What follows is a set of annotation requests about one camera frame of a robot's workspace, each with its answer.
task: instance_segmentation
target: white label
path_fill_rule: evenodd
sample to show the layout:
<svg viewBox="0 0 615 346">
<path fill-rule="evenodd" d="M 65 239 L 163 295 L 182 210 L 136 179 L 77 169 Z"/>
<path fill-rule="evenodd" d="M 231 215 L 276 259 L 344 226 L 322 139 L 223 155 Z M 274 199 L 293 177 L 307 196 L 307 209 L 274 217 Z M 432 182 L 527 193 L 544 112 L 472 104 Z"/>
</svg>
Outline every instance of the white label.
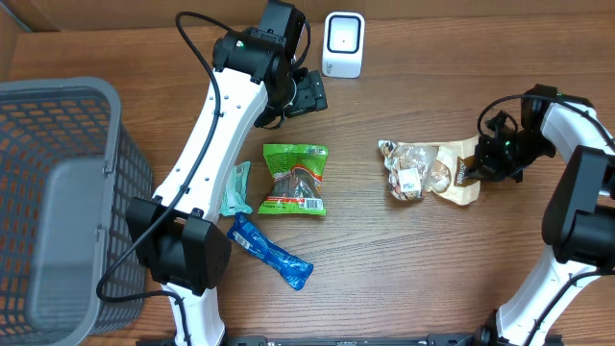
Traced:
<svg viewBox="0 0 615 346">
<path fill-rule="evenodd" d="M 239 245 L 246 248 L 246 250 L 250 250 L 250 243 L 248 242 L 248 240 L 246 240 L 246 238 L 241 236 L 237 231 L 234 231 L 233 235 L 234 235 L 234 240 L 238 242 Z"/>
<path fill-rule="evenodd" d="M 414 192 L 421 190 L 421 178 L 416 168 L 402 169 L 398 172 L 402 192 Z"/>
<path fill-rule="evenodd" d="M 299 204 L 299 207 L 306 210 L 322 210 L 323 200 L 318 198 L 306 198 L 304 203 Z"/>
<path fill-rule="evenodd" d="M 306 154 L 325 155 L 325 154 L 327 154 L 327 151 L 325 149 L 322 149 L 322 148 L 307 148 L 306 149 Z"/>
</svg>

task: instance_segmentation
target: blue plastic package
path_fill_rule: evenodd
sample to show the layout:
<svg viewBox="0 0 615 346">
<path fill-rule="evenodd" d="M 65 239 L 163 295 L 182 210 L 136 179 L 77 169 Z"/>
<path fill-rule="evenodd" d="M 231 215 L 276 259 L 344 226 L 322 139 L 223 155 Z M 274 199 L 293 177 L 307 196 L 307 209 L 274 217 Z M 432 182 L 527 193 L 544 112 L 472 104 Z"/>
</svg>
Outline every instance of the blue plastic package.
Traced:
<svg viewBox="0 0 615 346">
<path fill-rule="evenodd" d="M 242 213 L 234 218 L 227 237 L 243 246 L 250 254 L 274 267 L 291 287 L 300 290 L 306 284 L 314 265 L 288 254 L 274 244 Z"/>
</svg>

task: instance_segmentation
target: wood grain surface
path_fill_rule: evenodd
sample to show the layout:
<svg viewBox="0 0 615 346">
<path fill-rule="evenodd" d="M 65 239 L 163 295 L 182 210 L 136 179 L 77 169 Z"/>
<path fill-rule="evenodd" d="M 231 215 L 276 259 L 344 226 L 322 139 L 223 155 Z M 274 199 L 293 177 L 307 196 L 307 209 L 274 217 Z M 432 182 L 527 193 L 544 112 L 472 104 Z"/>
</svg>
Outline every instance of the wood grain surface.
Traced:
<svg viewBox="0 0 615 346">
<path fill-rule="evenodd" d="M 206 13 L 226 24 L 257 24 L 267 0 L 4 0 L 34 31 L 87 31 L 174 27 L 175 13 Z M 333 11 L 367 20 L 487 15 L 614 12 L 612 0 L 286 0 L 312 22 Z M 204 25 L 184 19 L 185 25 Z"/>
<path fill-rule="evenodd" d="M 313 26 L 307 66 L 320 68 L 323 25 Z M 206 57 L 223 35 L 190 36 Z M 512 297 L 538 260 L 543 211 L 564 167 L 539 159 L 520 184 L 485 184 L 460 208 L 435 195 L 401 203 L 386 191 L 381 138 L 463 139 L 482 108 L 536 83 L 588 97 L 615 130 L 615 14 L 368 21 L 360 78 L 323 78 L 329 109 L 254 129 L 238 162 L 253 163 L 248 202 L 272 181 L 263 143 L 327 145 L 326 217 L 251 219 L 290 253 L 314 263 L 296 292 L 234 245 L 218 287 L 231 335 L 411 336 L 473 331 Z M 181 153 L 208 89 L 205 71 L 173 29 L 21 35 L 12 80 L 96 76 L 123 102 L 123 121 L 159 184 Z M 507 106 L 517 111 L 517 105 Z M 219 222 L 227 230 L 230 219 Z M 149 289 L 157 288 L 149 283 Z M 615 344 L 615 281 L 591 284 L 553 328 L 571 345 Z M 171 336 L 171 310 L 151 299 L 128 328 L 87 345 L 133 345 Z"/>
<path fill-rule="evenodd" d="M 4 81 L 9 74 L 17 36 L 22 32 L 9 14 L 0 9 L 0 81 Z"/>
</svg>

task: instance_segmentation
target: white plug-in device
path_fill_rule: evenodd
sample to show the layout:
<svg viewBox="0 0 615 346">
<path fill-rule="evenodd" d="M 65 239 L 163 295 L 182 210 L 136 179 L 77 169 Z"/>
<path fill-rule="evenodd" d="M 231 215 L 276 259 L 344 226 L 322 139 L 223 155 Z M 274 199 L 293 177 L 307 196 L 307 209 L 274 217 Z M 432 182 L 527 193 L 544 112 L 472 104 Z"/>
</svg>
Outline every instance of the white plug-in device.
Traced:
<svg viewBox="0 0 615 346">
<path fill-rule="evenodd" d="M 365 19 L 355 12 L 332 12 L 325 20 L 323 74 L 356 78 L 361 73 Z"/>
</svg>

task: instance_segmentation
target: food package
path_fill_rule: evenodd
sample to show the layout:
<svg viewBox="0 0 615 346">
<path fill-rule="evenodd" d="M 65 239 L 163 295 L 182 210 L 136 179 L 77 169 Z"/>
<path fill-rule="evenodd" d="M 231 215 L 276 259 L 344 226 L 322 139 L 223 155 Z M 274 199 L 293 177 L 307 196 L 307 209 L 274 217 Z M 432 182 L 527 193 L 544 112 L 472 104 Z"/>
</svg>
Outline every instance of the food package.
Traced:
<svg viewBox="0 0 615 346">
<path fill-rule="evenodd" d="M 480 181 L 465 179 L 465 170 L 478 142 L 477 136 L 431 143 L 380 140 L 389 191 L 401 201 L 421 199 L 430 191 L 461 206 L 476 201 Z"/>
<path fill-rule="evenodd" d="M 288 254 L 269 240 L 242 213 L 235 216 L 227 237 L 243 246 L 251 255 L 274 267 L 295 290 L 306 284 L 314 265 Z"/>
<path fill-rule="evenodd" d="M 325 215 L 320 197 L 329 150 L 322 145 L 265 144 L 263 155 L 274 187 L 260 205 L 261 214 L 304 213 Z"/>
<path fill-rule="evenodd" d="M 248 161 L 233 167 L 231 170 L 222 196 L 222 207 L 220 207 L 222 215 L 233 216 L 238 212 L 252 213 L 252 208 L 246 203 L 248 173 L 250 173 Z"/>
</svg>

